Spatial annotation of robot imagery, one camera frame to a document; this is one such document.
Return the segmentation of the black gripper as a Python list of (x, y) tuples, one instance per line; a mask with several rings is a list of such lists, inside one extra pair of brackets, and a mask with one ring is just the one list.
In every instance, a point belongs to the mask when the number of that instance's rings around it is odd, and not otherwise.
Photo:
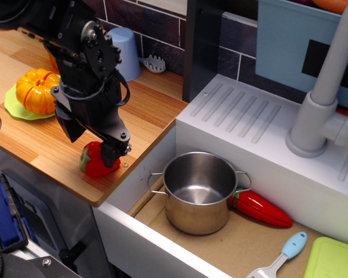
[(61, 83), (52, 88), (51, 94), (56, 99), (57, 121), (67, 138), (75, 142), (87, 130), (99, 137), (103, 141), (101, 157), (106, 167), (112, 168), (131, 150), (131, 135), (118, 112), (130, 99), (124, 78), (110, 78), (90, 93)]

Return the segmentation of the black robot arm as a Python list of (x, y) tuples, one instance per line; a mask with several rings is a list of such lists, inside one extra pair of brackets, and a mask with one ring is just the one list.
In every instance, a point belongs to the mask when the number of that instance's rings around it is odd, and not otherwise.
[(51, 93), (64, 133), (76, 141), (85, 130), (98, 136), (101, 157), (111, 167), (130, 150), (119, 117), (128, 87), (117, 70), (120, 50), (95, 12), (83, 1), (0, 1), (0, 30), (22, 29), (38, 38), (56, 60), (60, 84)]

